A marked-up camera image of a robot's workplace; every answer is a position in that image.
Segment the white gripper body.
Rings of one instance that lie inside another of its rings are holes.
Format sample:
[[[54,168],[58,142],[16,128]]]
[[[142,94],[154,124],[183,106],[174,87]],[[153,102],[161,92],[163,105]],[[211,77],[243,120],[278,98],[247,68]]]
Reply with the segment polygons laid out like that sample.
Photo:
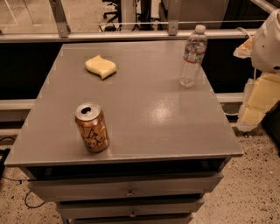
[[[252,66],[262,72],[280,73],[280,9],[271,12],[252,41]]]

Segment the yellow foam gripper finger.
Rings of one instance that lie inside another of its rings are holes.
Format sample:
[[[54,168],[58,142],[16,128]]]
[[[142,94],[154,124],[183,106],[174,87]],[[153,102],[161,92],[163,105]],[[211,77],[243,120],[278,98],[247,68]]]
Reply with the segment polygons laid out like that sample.
[[[237,129],[242,132],[255,129],[279,101],[279,73],[262,73],[256,80],[248,79],[238,113]]]
[[[243,44],[238,46],[233,55],[237,58],[246,59],[251,57],[251,48],[252,48],[252,40],[253,38],[248,38]]]

